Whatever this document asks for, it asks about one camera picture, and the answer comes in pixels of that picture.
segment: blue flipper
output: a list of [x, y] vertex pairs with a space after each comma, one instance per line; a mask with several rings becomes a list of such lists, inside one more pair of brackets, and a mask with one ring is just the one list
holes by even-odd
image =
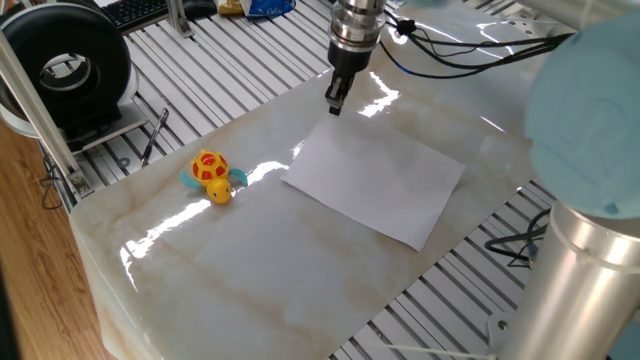
[[244, 171], [242, 171], [240, 169], [229, 169], [229, 176], [233, 176], [233, 177], [237, 178], [238, 180], [240, 180], [240, 182], [244, 186], [248, 186], [249, 185], [249, 181], [247, 180], [247, 175], [245, 175]]
[[202, 187], [202, 185], [200, 185], [198, 180], [190, 178], [189, 175], [187, 175], [187, 173], [184, 172], [184, 170], [180, 170], [180, 181], [182, 181], [184, 186], [190, 187], [192, 189], [197, 189]]

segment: marble tabletop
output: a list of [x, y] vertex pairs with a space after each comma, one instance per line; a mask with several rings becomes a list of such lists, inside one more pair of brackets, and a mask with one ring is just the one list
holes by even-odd
[[[398, 14], [440, 38], [524, 36], [453, 1]], [[410, 69], [451, 73], [393, 30], [382, 39]], [[280, 180], [328, 111], [329, 72], [84, 199], [70, 220], [107, 349], [121, 360], [326, 359], [534, 177], [523, 118], [542, 60], [425, 80], [377, 49], [357, 76], [346, 109], [466, 165], [420, 253]], [[201, 149], [248, 173], [226, 205], [179, 180]]]

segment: aluminum profile table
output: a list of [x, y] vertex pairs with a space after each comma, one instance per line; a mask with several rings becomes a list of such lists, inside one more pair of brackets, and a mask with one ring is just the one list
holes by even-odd
[[[391, 1], [388, 6], [395, 9], [402, 3]], [[520, 6], [506, 0], [466, 3], [491, 15], [513, 13]], [[328, 2], [304, 0], [293, 12], [274, 19], [216, 15], [192, 21], [194, 36], [187, 41], [166, 20], [128, 34], [125, 40], [140, 76], [134, 101], [150, 122], [78, 156], [92, 188], [99, 190], [140, 169], [165, 107], [170, 116], [150, 162], [327, 71], [329, 21]], [[123, 158], [130, 165], [121, 168]], [[63, 198], [69, 210], [72, 201]], [[554, 200], [536, 181], [520, 188], [330, 358], [453, 359], [380, 344], [487, 353], [487, 321], [493, 314], [517, 309], [530, 271], [506, 267], [509, 259], [487, 252], [483, 244], [526, 231], [530, 219]], [[522, 245], [509, 246], [518, 251]]]
[[[404, 3], [390, 0], [388, 6]], [[507, 0], [465, 3], [495, 16], [522, 9]], [[327, 71], [330, 6], [326, 0], [301, 0], [289, 14], [252, 21], [215, 15], [191, 21], [194, 36], [186, 41], [167, 20], [126, 35], [140, 76], [134, 102], [150, 122], [77, 157], [91, 188], [99, 190], [140, 169], [165, 107], [169, 119], [150, 162]], [[119, 167], [122, 158], [130, 165]], [[70, 200], [65, 199], [67, 210]]]

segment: wooden floor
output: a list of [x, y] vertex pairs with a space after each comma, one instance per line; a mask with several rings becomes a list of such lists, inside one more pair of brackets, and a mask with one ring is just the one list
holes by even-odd
[[[35, 140], [0, 124], [0, 260], [23, 359], [115, 359], [100, 327], [63, 208], [41, 206]], [[48, 204], [59, 198], [50, 192]]]

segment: toy turtle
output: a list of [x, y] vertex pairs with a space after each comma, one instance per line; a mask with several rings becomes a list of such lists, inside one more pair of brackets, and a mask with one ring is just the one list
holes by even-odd
[[221, 153], [200, 151], [200, 155], [191, 162], [191, 172], [195, 179], [181, 170], [180, 181], [193, 189], [204, 186], [207, 188], [207, 195], [218, 204], [224, 204], [231, 198], [229, 176], [238, 178], [242, 185], [247, 186], [247, 176], [244, 172], [240, 169], [230, 169]]

